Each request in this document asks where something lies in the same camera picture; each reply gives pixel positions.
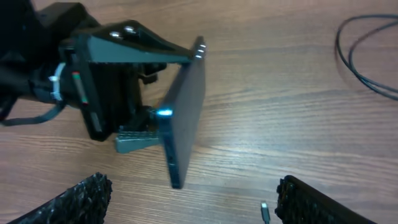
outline wooden table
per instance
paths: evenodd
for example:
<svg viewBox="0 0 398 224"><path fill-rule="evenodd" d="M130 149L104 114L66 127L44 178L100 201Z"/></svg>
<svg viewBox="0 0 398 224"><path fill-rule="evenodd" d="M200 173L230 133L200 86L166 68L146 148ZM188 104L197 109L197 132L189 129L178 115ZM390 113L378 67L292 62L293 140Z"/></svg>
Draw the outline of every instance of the wooden table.
<svg viewBox="0 0 398 224"><path fill-rule="evenodd" d="M36 0L41 9L52 1ZM113 181L107 223L262 223L279 179L294 175L378 223L398 209L398 102L376 95L335 61L344 19L395 13L393 0L85 0L101 23L135 19L167 40L208 44L206 99L183 190L169 186L160 146L117 154L89 139L80 112L0 129L0 222L38 207L100 171ZM357 22L345 50L379 21ZM358 49L364 75L398 87L398 29ZM144 90L162 97L175 67ZM47 105L19 101L11 117Z"/></svg>

